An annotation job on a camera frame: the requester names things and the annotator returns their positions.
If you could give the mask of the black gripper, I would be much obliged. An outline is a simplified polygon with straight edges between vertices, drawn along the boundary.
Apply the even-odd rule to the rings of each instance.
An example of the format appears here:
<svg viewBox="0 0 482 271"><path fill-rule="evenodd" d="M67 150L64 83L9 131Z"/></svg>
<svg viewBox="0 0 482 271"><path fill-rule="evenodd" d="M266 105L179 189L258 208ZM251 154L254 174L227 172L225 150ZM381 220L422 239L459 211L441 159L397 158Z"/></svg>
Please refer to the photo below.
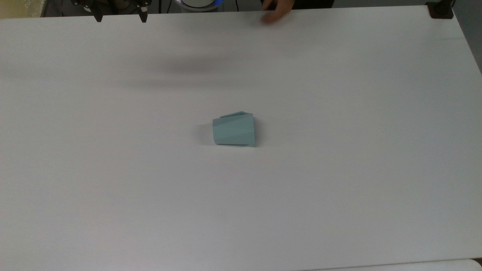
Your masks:
<svg viewBox="0 0 482 271"><path fill-rule="evenodd" d="M102 22L103 13L100 8L101 5L106 5L109 8L125 9L129 6L138 7L138 15L142 23L146 23L148 17L148 6L151 5L151 0L72 0L73 5L81 6L86 10L93 9L93 16L97 22Z"/></svg>

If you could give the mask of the person's bare hand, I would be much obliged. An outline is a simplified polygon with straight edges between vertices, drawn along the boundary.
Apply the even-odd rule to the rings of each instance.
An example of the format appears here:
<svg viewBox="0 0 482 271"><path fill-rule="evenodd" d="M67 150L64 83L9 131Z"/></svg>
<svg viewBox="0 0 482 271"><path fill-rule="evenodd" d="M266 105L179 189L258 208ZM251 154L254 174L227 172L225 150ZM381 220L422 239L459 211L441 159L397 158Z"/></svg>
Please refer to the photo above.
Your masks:
<svg viewBox="0 0 482 271"><path fill-rule="evenodd" d="M273 24L280 21L291 12L294 0L262 0L262 10L265 12L261 21L265 24Z"/></svg>

